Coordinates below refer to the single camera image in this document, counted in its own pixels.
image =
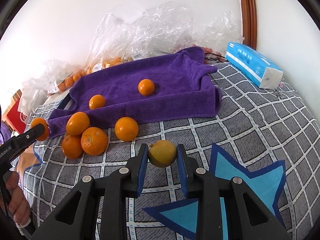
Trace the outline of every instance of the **blue tissue package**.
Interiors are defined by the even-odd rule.
[[[229,42],[226,59],[259,88],[275,89],[281,81],[281,69],[246,45]]]

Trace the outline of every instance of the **mandarin orange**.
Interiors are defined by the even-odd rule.
[[[77,112],[73,114],[66,126],[68,135],[80,135],[90,126],[90,119],[84,112]]]
[[[155,91],[155,84],[150,79],[143,79],[138,85],[138,90],[143,96],[150,96]]]
[[[95,95],[89,101],[89,108],[91,110],[104,107],[106,104],[106,100],[102,95]]]
[[[66,88],[71,88],[73,86],[73,79],[72,77],[68,77],[64,80]]]
[[[81,136],[73,136],[67,135],[62,143],[61,148],[63,154],[69,159],[77,159],[83,153],[83,149],[81,147]]]
[[[72,76],[72,80],[74,83],[76,83],[81,78],[81,74],[76,73]]]
[[[90,127],[81,136],[81,146],[85,153],[99,155],[108,147],[108,136],[100,128]]]
[[[115,125],[115,134],[119,140],[129,142],[132,141],[139,132],[137,122],[130,117],[120,118]]]
[[[41,117],[36,117],[34,118],[32,121],[31,121],[31,124],[30,124],[30,128],[33,128],[35,127],[37,124],[43,124],[44,126],[44,133],[43,135],[39,136],[37,138],[37,141],[44,141],[47,139],[47,137],[49,136],[49,127],[48,127],[48,124],[47,122],[45,121],[45,119],[41,118]]]
[[[60,85],[58,85],[58,88],[59,88],[60,93],[66,91],[66,89],[67,89],[64,82],[62,82]]]

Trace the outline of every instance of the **purple microfiber cloth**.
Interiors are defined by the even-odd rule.
[[[55,109],[50,116],[50,137],[62,135],[72,114],[85,112],[90,125],[114,127],[129,116],[138,124],[189,117],[214,117],[220,109],[221,90],[213,85],[209,73],[217,67],[204,65],[204,52],[191,47],[175,54],[146,58],[110,67],[84,76],[70,89],[74,103],[68,110]],[[152,95],[145,97],[138,84],[150,79]],[[106,105],[89,109],[94,95],[103,95]]]

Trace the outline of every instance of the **white wall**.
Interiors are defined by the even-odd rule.
[[[60,59],[84,64],[95,30],[115,5],[133,2],[145,9],[173,0],[28,0],[0,40],[0,104],[19,89],[41,61]],[[225,11],[241,24],[239,0],[185,0],[195,10],[195,24],[207,25]]]
[[[320,31],[297,0],[256,0],[257,50],[284,71],[320,120]]]

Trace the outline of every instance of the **grid pattern fabric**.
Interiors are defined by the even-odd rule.
[[[187,154],[209,169],[211,143],[223,147],[249,171],[285,160],[287,182],[278,202],[286,229],[301,240],[320,215],[320,129],[298,93],[282,80],[277,90],[257,88],[229,63],[217,64],[212,82],[223,91],[221,110],[213,118],[189,118],[142,124],[132,142],[117,140],[106,129],[109,146],[99,156],[67,159],[61,150],[63,137],[35,143],[42,164],[26,171],[24,192],[32,206],[36,228],[68,191],[85,175],[100,178],[126,165],[142,143],[166,139],[183,143]],[[30,117],[49,118],[59,102],[41,106]],[[165,168],[148,163],[144,188],[138,199],[127,199],[127,231],[130,240],[177,239],[183,236],[164,227],[142,208],[183,199],[176,162]],[[96,227],[99,239],[100,217]]]

